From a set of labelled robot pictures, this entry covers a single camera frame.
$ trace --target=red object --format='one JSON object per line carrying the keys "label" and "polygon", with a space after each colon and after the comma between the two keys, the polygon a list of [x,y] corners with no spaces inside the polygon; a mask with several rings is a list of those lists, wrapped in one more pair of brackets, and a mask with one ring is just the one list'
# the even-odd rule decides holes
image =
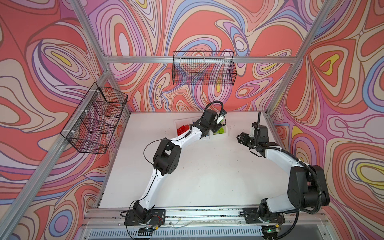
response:
{"label": "red object", "polygon": [[188,130],[189,130],[189,125],[181,126],[180,128],[177,129],[177,135],[180,136],[181,134],[185,133]]}

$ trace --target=wire basket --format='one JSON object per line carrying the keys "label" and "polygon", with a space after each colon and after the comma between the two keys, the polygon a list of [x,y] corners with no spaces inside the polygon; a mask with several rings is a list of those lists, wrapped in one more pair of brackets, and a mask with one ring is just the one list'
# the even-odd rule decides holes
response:
{"label": "wire basket", "polygon": [[175,85],[234,85],[237,76],[232,51],[174,51]]}
{"label": "wire basket", "polygon": [[127,99],[119,90],[97,87],[71,130],[62,135],[78,152],[105,154]]}

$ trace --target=white table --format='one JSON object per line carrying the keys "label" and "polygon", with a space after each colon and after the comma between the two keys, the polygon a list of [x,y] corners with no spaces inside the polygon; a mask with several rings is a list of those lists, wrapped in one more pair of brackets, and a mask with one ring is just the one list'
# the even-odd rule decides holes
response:
{"label": "white table", "polygon": [[[201,113],[131,114],[108,179],[100,208],[129,207],[139,199],[151,177],[144,159],[145,146],[176,136],[174,120],[200,117]],[[177,169],[162,185],[156,207],[259,204],[287,190],[288,175],[272,161],[257,157],[237,142],[257,121],[256,112],[228,113],[228,136],[199,140],[182,149]],[[262,116],[261,125],[267,125]],[[274,141],[268,130],[270,141]],[[160,141],[151,144],[146,157],[152,161]]]}

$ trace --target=work surface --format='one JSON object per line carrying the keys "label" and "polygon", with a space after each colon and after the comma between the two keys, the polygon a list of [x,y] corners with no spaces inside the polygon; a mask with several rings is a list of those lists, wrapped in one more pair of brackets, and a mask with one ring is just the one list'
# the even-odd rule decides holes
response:
{"label": "work surface", "polygon": [[[176,137],[174,120],[200,116],[201,113],[131,114],[100,208],[129,207],[139,199],[153,169],[143,157],[145,146],[157,139]],[[227,137],[199,140],[182,149],[177,169],[159,190],[156,207],[252,205],[286,191],[288,175],[237,142],[237,135],[249,133],[257,113],[228,113],[226,121]],[[267,126],[263,115],[260,122]],[[269,129],[268,136],[274,141]],[[159,143],[146,150],[151,162]]]}

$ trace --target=black wire basket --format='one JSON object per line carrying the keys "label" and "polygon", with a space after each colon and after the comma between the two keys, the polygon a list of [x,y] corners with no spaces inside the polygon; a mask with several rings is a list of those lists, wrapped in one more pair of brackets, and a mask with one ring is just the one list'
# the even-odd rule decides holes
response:
{"label": "black wire basket", "polygon": [[127,99],[119,90],[97,87],[71,130],[61,134],[78,152],[105,154]]}
{"label": "black wire basket", "polygon": [[175,85],[234,85],[237,76],[232,51],[174,51]]}

